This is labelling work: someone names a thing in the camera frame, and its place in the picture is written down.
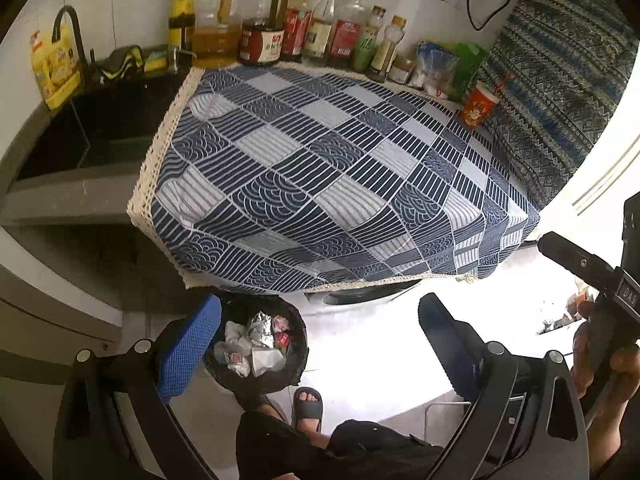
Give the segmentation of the white paper wad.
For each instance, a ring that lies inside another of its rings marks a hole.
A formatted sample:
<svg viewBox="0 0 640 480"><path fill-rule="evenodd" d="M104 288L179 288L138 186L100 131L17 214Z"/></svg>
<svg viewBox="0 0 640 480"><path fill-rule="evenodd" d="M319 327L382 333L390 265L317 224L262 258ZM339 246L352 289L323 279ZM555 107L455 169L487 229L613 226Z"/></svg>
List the white paper wad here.
<svg viewBox="0 0 640 480"><path fill-rule="evenodd" d="M224 326L224 351L247 358L252 353L253 343L248 338L245 325L228 321Z"/></svg>

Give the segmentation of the black kitchen faucet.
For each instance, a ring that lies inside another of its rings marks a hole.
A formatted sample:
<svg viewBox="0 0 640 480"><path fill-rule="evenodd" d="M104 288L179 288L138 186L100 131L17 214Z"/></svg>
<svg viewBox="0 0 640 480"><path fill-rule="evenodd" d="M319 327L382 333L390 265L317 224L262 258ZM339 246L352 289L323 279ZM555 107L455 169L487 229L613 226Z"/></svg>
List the black kitchen faucet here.
<svg viewBox="0 0 640 480"><path fill-rule="evenodd" d="M61 39L62 21L65 15L70 18L70 24L72 24L73 40L78 55L82 88L84 88L85 93L89 93L93 90L92 75L90 65L87 60L84 42L82 41L80 21L76 10L72 6L66 4L62 7L61 10L58 11L58 14L56 14L53 22L51 41L57 42Z"/></svg>

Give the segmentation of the yellow cap vinegar bottle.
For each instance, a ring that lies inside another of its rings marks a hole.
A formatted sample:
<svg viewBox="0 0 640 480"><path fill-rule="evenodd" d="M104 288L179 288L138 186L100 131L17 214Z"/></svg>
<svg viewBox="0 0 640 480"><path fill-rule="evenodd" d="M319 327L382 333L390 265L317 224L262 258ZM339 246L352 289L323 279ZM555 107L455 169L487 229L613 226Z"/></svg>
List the yellow cap vinegar bottle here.
<svg viewBox="0 0 640 480"><path fill-rule="evenodd" d="M320 0L312 11L303 44L302 60L305 64L321 66L326 62L335 15L336 0Z"/></svg>

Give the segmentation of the large cooking oil jug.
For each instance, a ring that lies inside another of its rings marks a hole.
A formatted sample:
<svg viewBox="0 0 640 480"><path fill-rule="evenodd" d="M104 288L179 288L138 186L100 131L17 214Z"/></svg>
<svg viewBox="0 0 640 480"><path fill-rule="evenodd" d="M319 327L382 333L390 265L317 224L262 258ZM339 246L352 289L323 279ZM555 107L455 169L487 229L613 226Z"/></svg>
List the large cooking oil jug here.
<svg viewBox="0 0 640 480"><path fill-rule="evenodd" d="M240 37L240 0L195 0L195 67L209 70L233 64Z"/></svg>

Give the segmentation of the green packaging bag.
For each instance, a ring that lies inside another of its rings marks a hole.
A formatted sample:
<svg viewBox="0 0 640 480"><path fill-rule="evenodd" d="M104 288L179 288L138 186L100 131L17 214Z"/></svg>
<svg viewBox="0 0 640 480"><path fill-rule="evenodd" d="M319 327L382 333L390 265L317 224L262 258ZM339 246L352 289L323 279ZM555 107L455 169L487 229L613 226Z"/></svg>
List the green packaging bag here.
<svg viewBox="0 0 640 480"><path fill-rule="evenodd" d="M451 81L448 96L451 101L461 101L487 51L478 44L459 42L454 47L454 54L457 63L454 66L454 79Z"/></svg>

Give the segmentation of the gold cap red label bottle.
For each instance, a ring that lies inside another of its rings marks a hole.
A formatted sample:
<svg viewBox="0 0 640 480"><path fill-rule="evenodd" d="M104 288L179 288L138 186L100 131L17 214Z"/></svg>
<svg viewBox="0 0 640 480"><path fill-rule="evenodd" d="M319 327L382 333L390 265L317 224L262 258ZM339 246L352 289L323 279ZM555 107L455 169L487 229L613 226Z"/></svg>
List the gold cap red label bottle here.
<svg viewBox="0 0 640 480"><path fill-rule="evenodd" d="M367 10L363 5L363 0L347 0L337 14L326 64L336 68L344 68L348 65L360 34L360 28L366 17Z"/></svg>

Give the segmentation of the blue patterned tablecloth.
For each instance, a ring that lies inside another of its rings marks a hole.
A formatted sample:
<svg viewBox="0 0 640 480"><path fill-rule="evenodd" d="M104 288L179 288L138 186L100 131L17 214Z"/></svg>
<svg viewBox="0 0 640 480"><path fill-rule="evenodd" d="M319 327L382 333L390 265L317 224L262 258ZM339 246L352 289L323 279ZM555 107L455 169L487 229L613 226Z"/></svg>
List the blue patterned tablecloth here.
<svg viewBox="0 0 640 480"><path fill-rule="evenodd" d="M194 68L127 212L186 287L327 292L486 278L539 221L484 129L328 68Z"/></svg>

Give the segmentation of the dark soy sauce jug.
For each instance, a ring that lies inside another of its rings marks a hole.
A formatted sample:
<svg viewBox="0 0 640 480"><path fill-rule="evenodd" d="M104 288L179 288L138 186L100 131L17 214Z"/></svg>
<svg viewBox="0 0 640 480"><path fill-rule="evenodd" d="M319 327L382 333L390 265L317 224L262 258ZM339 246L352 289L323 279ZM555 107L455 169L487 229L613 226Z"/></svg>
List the dark soy sauce jug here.
<svg viewBox="0 0 640 480"><path fill-rule="evenodd" d="M248 0L242 14L238 61L270 66L280 60L288 0Z"/></svg>

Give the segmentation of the torn white paper cup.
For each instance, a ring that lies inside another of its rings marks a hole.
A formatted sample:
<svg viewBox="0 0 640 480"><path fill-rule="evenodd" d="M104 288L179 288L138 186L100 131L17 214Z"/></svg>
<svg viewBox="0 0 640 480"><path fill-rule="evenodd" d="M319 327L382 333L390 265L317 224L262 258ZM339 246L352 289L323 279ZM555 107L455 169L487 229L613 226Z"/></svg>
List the torn white paper cup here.
<svg viewBox="0 0 640 480"><path fill-rule="evenodd" d="M250 352L250 366L255 377L267 372L280 372L286 364L286 356L276 348L253 347Z"/></svg>

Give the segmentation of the red paper drink cup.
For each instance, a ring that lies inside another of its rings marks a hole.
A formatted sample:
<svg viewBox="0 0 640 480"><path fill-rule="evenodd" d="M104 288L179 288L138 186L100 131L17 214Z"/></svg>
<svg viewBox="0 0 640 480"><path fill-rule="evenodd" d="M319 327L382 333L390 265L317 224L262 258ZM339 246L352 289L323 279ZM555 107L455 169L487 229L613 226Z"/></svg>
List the red paper drink cup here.
<svg viewBox="0 0 640 480"><path fill-rule="evenodd" d="M460 113L460 118L467 127L476 128L499 102L498 94L495 94L488 84L477 81Z"/></svg>

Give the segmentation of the small glass jar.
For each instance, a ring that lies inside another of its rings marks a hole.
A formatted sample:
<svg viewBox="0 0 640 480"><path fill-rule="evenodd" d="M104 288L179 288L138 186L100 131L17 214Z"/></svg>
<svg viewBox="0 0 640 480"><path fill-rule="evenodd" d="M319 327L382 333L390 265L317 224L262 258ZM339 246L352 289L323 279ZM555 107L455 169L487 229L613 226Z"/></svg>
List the small glass jar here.
<svg viewBox="0 0 640 480"><path fill-rule="evenodd" d="M387 79L393 81L395 84L406 84L415 65L416 61L413 58L407 58L405 55L398 54L396 58L394 58L392 66L390 66Z"/></svg>

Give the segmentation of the blue white plastic bag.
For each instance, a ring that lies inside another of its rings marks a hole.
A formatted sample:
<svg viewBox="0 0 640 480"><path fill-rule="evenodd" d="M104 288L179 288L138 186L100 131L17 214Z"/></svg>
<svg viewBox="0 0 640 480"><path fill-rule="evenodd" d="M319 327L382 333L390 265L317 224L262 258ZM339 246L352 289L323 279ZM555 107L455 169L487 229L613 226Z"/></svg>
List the blue white plastic bag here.
<svg viewBox="0 0 640 480"><path fill-rule="evenodd" d="M416 65L409 86L424 90L433 98L447 99L457 62L457 55L439 44L420 42L416 46Z"/></svg>

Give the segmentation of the black trash bin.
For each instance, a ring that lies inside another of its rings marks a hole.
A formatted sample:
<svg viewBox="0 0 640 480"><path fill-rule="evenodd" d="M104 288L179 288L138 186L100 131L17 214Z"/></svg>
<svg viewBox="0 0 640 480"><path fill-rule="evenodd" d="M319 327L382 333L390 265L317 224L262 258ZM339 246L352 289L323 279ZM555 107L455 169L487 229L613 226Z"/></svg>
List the black trash bin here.
<svg viewBox="0 0 640 480"><path fill-rule="evenodd" d="M299 310L277 296L224 292L220 301L220 326L203 358L216 382L247 394L297 385L309 353Z"/></svg>

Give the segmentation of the silver foil bag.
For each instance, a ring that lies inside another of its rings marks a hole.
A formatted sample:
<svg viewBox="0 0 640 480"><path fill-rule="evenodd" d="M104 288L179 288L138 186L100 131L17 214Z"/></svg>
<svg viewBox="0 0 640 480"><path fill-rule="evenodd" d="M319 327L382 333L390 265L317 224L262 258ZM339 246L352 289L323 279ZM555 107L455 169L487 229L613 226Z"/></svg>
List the silver foil bag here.
<svg viewBox="0 0 640 480"><path fill-rule="evenodd" d="M257 312L248 322L247 337L256 347L273 348L272 317L265 312Z"/></svg>

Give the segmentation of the black slipper foot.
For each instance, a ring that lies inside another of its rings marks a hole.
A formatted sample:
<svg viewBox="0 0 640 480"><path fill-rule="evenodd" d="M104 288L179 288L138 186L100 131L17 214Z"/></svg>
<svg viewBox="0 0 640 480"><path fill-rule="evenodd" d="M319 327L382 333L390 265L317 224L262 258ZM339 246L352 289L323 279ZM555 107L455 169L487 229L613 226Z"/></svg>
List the black slipper foot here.
<svg viewBox="0 0 640 480"><path fill-rule="evenodd" d="M320 432L323 418L322 396L314 388L300 387L294 392L292 424L305 432Z"/></svg>

